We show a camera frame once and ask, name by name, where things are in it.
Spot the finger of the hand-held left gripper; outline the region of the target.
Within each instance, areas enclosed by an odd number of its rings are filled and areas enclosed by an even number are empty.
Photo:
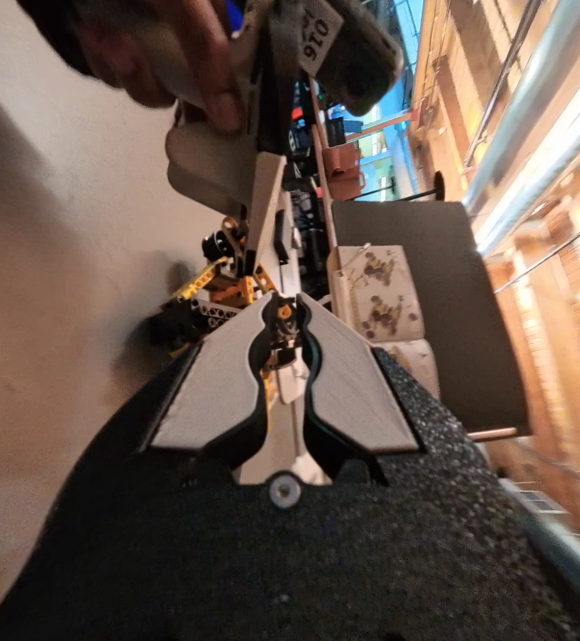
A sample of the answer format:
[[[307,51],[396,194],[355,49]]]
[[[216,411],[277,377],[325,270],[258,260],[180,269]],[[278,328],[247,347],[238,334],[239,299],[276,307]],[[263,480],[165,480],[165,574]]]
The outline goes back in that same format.
[[[243,276],[253,276],[272,242],[286,157],[267,151],[257,153],[252,203],[243,251]]]
[[[167,179],[179,194],[224,215],[250,207],[254,135],[224,135],[209,124],[182,124],[167,133],[165,148]]]

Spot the yellow and black toy model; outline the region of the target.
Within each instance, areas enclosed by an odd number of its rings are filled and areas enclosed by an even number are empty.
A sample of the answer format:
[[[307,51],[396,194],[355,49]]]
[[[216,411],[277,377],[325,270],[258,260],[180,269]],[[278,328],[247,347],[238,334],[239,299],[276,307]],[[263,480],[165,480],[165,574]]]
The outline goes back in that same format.
[[[268,406],[280,398],[278,377],[273,371],[292,365],[296,360],[296,305],[290,297],[280,295],[268,271],[260,263],[253,276],[239,276],[239,259],[245,246],[245,223],[232,217],[222,220],[222,227],[206,236],[201,243],[207,263],[227,257],[229,262],[206,287],[190,300],[170,300],[148,319],[150,343],[177,357],[231,318],[254,304],[266,293],[279,295],[276,325],[272,334],[271,356],[262,367],[262,379]]]

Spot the silver ceiling duct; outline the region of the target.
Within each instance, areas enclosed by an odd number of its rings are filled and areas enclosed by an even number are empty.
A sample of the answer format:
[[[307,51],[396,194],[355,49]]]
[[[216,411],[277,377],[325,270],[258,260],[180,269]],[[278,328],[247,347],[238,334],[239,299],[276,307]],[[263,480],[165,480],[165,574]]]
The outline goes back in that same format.
[[[462,199],[478,252],[494,252],[579,158],[580,1],[557,1]]]

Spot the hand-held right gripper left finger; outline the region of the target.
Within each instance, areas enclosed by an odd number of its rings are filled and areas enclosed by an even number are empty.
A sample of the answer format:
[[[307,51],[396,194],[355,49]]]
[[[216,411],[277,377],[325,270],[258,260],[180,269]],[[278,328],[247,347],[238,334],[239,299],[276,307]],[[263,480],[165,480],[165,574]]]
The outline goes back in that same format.
[[[271,356],[277,293],[269,292],[205,338],[158,414],[150,447],[237,469],[268,432],[261,371]]]

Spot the brown plastic bin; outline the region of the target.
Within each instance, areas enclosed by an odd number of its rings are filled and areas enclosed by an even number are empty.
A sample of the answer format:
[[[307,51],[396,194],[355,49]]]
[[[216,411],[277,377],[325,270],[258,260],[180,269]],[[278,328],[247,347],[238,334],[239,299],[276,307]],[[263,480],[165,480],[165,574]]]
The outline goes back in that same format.
[[[351,201],[366,187],[361,151],[355,142],[327,147],[322,153],[326,186],[333,201]]]

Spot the person's left forearm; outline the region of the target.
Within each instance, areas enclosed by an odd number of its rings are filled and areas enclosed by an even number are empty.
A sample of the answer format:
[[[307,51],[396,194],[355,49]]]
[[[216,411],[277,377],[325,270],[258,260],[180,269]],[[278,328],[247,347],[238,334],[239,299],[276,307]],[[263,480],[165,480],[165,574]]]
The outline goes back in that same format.
[[[74,1],[17,1],[16,3],[34,23],[45,42],[68,67],[82,76],[94,76],[75,33],[77,13]]]

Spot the person's left hand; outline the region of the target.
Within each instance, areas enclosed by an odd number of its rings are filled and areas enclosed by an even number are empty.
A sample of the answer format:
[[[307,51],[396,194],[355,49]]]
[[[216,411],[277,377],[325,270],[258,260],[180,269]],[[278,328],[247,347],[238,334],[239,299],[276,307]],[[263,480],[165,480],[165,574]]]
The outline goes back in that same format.
[[[208,119],[221,132],[240,130],[244,108],[230,60],[230,20],[225,1],[147,1],[170,25],[181,45],[203,107],[186,106],[190,119]],[[81,21],[75,32],[85,59],[104,83],[124,90],[148,108],[175,101],[155,76],[139,43],[127,32],[93,21]]]

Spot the white printed box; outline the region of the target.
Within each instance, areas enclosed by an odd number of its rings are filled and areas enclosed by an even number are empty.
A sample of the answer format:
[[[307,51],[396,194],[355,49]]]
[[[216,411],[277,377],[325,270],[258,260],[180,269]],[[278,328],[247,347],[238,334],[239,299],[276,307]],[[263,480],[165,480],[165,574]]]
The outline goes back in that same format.
[[[345,325],[372,343],[424,339],[423,313],[401,245],[339,245],[332,259],[332,310]]]
[[[438,369],[428,341],[385,342],[381,347],[434,398],[440,399]]]

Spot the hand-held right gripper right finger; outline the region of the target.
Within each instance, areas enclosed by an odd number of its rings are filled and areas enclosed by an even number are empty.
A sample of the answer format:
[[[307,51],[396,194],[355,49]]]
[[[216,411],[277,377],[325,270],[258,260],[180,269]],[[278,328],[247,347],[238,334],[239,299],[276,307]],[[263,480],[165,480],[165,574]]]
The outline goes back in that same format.
[[[333,482],[351,464],[362,483],[389,486],[380,459],[420,451],[396,391],[366,339],[306,293],[296,305],[308,453]]]

